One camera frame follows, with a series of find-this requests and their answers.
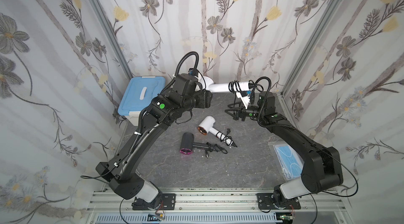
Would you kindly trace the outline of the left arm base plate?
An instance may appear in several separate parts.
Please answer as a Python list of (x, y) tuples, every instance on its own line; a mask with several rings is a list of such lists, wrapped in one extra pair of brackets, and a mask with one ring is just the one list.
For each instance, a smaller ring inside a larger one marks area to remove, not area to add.
[(132, 210), (174, 210), (176, 204), (175, 193), (159, 193), (151, 203), (135, 197)]

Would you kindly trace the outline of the white hair dryer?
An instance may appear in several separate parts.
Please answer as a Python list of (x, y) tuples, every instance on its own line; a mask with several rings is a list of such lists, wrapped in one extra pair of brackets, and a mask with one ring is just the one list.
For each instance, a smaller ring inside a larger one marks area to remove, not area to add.
[(231, 136), (222, 133), (221, 131), (214, 128), (215, 119), (212, 116), (207, 116), (203, 119), (203, 121), (198, 125), (197, 129), (203, 135), (207, 135), (209, 133), (213, 134), (217, 139), (220, 140), (221, 143), (225, 143), (226, 146), (236, 147), (237, 145), (232, 140)]
[(237, 80), (225, 84), (215, 84), (214, 81), (206, 76), (199, 76), (198, 81), (202, 84), (202, 88), (209, 90), (212, 93), (235, 93), (241, 91), (248, 91), (253, 89), (254, 84), (252, 81), (239, 82)]

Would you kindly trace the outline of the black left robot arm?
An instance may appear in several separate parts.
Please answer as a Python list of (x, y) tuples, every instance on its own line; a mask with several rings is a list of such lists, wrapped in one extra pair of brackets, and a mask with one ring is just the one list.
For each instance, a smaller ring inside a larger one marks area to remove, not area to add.
[(212, 97), (208, 90), (180, 95), (173, 89), (167, 89), (158, 94), (143, 109), (138, 128), (126, 145), (110, 161), (96, 166), (97, 179), (107, 183), (125, 200), (141, 199), (148, 209), (158, 209), (162, 204), (162, 192), (138, 175), (136, 169), (154, 142), (184, 112), (209, 108)]

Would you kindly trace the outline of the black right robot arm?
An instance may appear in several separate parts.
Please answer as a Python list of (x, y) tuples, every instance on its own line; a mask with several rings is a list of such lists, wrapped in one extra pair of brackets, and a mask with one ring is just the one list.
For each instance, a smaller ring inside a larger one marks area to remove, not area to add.
[(274, 188), (271, 196), (276, 208), (286, 208), (298, 197), (326, 191), (344, 182), (340, 154), (334, 147), (324, 147), (294, 127), (288, 119), (270, 108), (261, 115), (258, 106), (228, 108), (234, 120), (255, 120), (269, 132), (284, 140), (303, 160), (300, 176)]

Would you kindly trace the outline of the dark grey pink hair dryer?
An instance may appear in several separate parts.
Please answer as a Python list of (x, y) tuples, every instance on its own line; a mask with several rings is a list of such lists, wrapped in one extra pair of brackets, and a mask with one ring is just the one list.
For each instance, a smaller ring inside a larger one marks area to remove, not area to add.
[(203, 149), (206, 151), (213, 151), (213, 146), (211, 144), (203, 144), (203, 143), (196, 143), (194, 140), (194, 135), (192, 133), (186, 132), (182, 135), (181, 145), (180, 145), (180, 153), (184, 155), (190, 155), (193, 153), (193, 150)]

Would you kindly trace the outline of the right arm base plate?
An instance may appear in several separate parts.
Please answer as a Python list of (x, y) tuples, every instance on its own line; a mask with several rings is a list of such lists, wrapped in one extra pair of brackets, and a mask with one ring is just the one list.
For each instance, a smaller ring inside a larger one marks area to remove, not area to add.
[(300, 210), (298, 198), (286, 199), (280, 193), (257, 193), (258, 208), (267, 210)]

